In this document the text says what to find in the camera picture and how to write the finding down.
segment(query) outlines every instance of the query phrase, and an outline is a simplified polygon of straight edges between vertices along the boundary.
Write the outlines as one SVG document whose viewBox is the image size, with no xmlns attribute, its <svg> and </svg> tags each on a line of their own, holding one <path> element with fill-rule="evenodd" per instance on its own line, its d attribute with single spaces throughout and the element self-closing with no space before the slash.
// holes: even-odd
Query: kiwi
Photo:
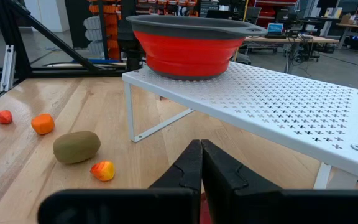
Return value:
<svg viewBox="0 0 358 224">
<path fill-rule="evenodd" d="M 64 164 L 72 164 L 92 158 L 99 148 L 100 139 L 98 135 L 91 131 L 64 134 L 53 143 L 53 153 L 57 161 Z"/>
</svg>

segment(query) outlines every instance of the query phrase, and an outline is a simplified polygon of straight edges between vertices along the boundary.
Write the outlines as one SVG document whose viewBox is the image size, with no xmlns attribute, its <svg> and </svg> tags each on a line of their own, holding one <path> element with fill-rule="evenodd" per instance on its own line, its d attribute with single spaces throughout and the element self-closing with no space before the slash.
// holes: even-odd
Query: red collapsible bowl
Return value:
<svg viewBox="0 0 358 224">
<path fill-rule="evenodd" d="M 147 65 L 159 75 L 202 80 L 226 71 L 248 35 L 267 31 L 247 22 L 180 16 L 130 16 Z"/>
</svg>

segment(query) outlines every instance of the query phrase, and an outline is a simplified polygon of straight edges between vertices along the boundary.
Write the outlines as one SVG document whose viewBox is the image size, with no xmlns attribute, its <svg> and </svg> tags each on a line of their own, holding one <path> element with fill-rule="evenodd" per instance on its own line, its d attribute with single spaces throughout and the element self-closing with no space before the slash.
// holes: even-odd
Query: laptop screen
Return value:
<svg viewBox="0 0 358 224">
<path fill-rule="evenodd" d="M 281 34 L 284 28 L 284 24 L 269 23 L 267 26 L 267 32 L 269 34 Z"/>
</svg>

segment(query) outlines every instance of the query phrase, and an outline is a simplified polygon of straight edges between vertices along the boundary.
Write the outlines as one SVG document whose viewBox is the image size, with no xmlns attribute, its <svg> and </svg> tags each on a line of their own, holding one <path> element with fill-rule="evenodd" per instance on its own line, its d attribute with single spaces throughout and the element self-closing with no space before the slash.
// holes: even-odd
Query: concrete floor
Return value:
<svg viewBox="0 0 358 224">
<path fill-rule="evenodd" d="M 37 60 L 51 50 L 57 49 L 56 46 L 38 32 L 31 29 L 23 29 L 22 38 L 25 43 L 27 55 L 31 62 Z M 63 39 L 71 46 L 71 36 L 69 32 L 58 33 L 59 38 Z M 5 42 L 0 33 L 0 66 L 4 59 Z M 92 55 L 87 50 L 77 50 L 86 58 L 100 58 Z M 252 65 L 282 72 L 285 66 L 285 57 L 282 53 L 274 54 L 271 50 L 255 51 L 248 54 Z M 71 62 L 72 59 L 65 52 L 52 52 L 33 63 L 33 66 L 41 66 L 55 62 Z M 309 77 L 315 80 L 335 83 L 338 85 L 358 88 L 358 51 L 341 49 L 333 54 L 321 54 L 319 62 L 310 61 L 294 67 L 292 74 L 301 77 Z"/>
</svg>

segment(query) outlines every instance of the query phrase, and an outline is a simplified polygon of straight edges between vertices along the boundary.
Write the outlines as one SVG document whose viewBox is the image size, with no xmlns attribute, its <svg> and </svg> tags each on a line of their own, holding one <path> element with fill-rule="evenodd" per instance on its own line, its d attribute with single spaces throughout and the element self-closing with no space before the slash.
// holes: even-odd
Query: screw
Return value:
<svg viewBox="0 0 358 224">
<path fill-rule="evenodd" d="M 351 144 L 351 148 L 358 151 L 358 144 Z"/>
</svg>

